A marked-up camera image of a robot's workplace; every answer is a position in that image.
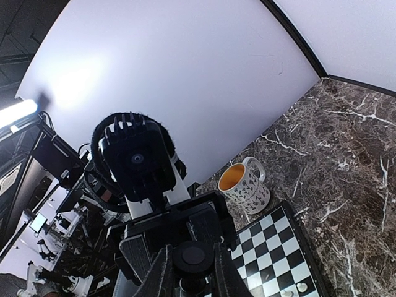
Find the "brown marble countertop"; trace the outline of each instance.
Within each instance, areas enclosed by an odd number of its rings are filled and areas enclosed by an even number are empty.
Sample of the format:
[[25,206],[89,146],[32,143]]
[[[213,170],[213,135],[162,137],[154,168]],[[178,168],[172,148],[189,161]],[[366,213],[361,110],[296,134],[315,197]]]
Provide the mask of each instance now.
[[[294,209],[330,296],[396,296],[396,98],[322,80],[230,163],[247,156],[267,170],[266,210]],[[237,229],[259,216],[228,207]]]

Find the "white wall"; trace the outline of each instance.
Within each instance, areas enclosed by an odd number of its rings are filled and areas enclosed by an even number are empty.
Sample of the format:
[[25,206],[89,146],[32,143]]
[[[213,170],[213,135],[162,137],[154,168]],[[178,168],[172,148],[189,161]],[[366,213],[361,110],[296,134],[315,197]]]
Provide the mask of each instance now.
[[116,111],[170,130],[186,183],[203,182],[318,80],[259,0],[72,0],[18,95],[52,98],[75,149]]
[[275,0],[329,74],[396,91],[396,2]]

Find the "chess piece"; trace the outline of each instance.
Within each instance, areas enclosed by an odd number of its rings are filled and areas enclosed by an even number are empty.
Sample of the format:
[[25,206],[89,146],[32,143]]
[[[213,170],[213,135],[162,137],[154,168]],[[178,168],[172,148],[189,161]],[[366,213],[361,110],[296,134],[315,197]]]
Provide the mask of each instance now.
[[304,293],[306,290],[308,290],[308,286],[307,286],[306,283],[298,283],[298,284],[297,284],[297,290],[298,290],[300,293]]
[[281,294],[282,297],[293,297],[293,292],[292,291],[283,290],[280,294]]

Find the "mug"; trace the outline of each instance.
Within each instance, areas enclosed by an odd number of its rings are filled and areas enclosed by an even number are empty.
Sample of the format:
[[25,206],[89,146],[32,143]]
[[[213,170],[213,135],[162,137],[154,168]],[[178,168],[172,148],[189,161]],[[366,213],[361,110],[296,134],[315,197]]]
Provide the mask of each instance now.
[[[254,164],[260,171],[257,177],[248,165]],[[245,158],[242,163],[229,167],[218,181],[218,189],[229,197],[247,214],[254,215],[263,210],[270,201],[270,191],[264,186],[265,170],[254,157]]]

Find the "black ceiling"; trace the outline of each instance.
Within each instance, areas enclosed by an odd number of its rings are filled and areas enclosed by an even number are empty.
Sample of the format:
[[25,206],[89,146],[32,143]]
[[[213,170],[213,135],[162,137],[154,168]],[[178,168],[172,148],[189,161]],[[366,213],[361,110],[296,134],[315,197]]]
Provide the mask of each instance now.
[[69,0],[0,0],[0,109],[12,104],[44,37]]

